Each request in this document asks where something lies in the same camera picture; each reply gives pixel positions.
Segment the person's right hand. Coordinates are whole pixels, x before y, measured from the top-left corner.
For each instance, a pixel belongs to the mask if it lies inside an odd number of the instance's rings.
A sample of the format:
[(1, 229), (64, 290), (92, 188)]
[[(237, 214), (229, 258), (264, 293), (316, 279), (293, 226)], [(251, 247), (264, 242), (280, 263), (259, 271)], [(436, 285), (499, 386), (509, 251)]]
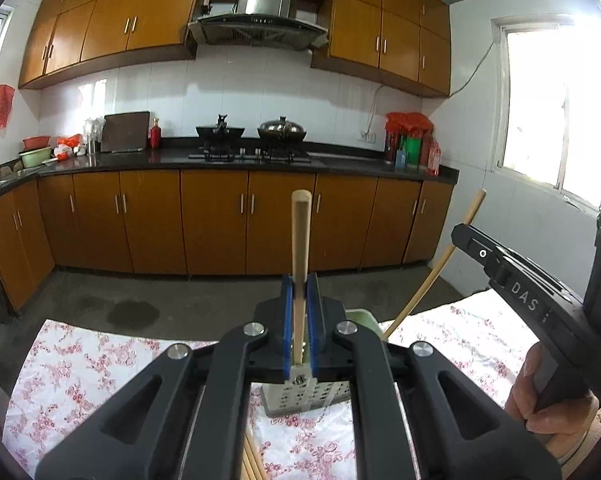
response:
[(591, 392), (578, 399), (566, 399), (538, 408), (538, 395), (532, 379), (542, 364), (541, 342), (527, 352), (514, 385), (505, 402), (504, 411), (515, 420), (521, 420), (528, 431), (549, 436), (545, 447), (571, 474), (592, 452), (601, 440), (601, 406)]

